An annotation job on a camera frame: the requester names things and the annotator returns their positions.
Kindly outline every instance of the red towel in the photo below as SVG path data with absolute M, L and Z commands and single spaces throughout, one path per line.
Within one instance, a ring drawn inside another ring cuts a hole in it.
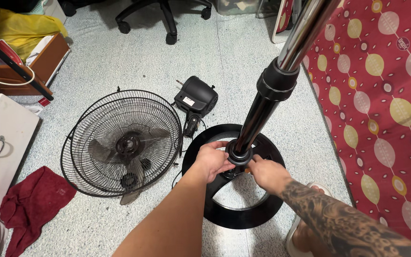
M 17 257 L 41 235 L 41 228 L 74 197 L 76 190 L 66 180 L 41 167 L 4 196 L 0 218 L 14 228 L 6 257 Z

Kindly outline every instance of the yellow plastic bag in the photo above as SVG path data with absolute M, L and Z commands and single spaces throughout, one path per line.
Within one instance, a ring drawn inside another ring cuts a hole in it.
M 34 47 L 45 36 L 68 33 L 61 21 L 47 15 L 24 15 L 0 8 L 0 39 L 25 62 Z

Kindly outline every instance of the slipper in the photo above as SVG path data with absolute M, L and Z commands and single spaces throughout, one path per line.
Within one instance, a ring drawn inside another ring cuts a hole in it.
M 333 197 L 331 191 L 323 184 L 319 182 L 312 182 L 307 185 L 308 187 L 317 186 L 318 188 L 324 190 L 324 194 Z M 297 226 L 299 225 L 300 217 L 296 216 L 296 220 L 294 221 L 291 230 L 288 233 L 288 238 L 286 240 L 286 250 L 291 257 L 313 257 L 312 252 L 301 252 L 299 251 L 293 244 L 293 234 L 296 231 Z

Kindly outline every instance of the terrazzo floor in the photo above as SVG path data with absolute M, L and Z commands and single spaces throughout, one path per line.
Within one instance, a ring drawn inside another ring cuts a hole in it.
M 196 75 L 215 85 L 220 97 L 204 118 L 205 124 L 242 124 L 256 94 L 260 73 L 283 46 L 270 41 L 275 17 L 221 16 L 213 9 L 211 18 L 203 20 L 201 6 L 176 2 L 171 4 L 179 31 L 174 46 L 165 44 L 165 21 L 157 4 L 127 18 L 132 30 L 121 34 L 114 17 L 128 5 L 126 1 L 109 0 L 78 9 L 67 19 L 72 52 L 50 88 L 55 100 L 40 114 L 43 123 L 18 181 L 44 165 L 62 175 L 59 159 L 69 131 L 88 106 L 115 92 L 117 86 L 122 90 L 149 90 L 173 101 L 180 89 L 175 80 L 185 81 Z M 40 99 L 12 98 L 20 103 Z M 185 114 L 178 113 L 180 120 L 185 120 Z M 280 150 L 293 178 L 304 184 L 322 182 L 337 199 L 351 204 L 327 126 L 304 72 L 300 72 L 292 96 L 280 103 L 262 133 Z M 184 149 L 190 142 L 185 139 Z M 171 167 L 126 206 L 120 206 L 118 198 L 77 193 L 43 226 L 39 239 L 22 256 L 110 256 L 169 193 L 180 169 Z M 242 208 L 253 205 L 263 194 L 251 175 L 243 175 L 220 190 L 215 199 Z M 288 256 L 284 242 L 294 218 L 294 212 L 283 204 L 274 218 L 248 230 L 230 230 L 204 219 L 202 254 Z

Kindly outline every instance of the fan guard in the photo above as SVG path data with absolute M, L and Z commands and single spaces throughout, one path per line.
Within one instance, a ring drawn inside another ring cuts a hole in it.
M 180 150 L 180 119 L 161 96 L 124 90 L 80 117 L 64 142 L 61 170 L 78 191 L 116 197 L 160 178 Z

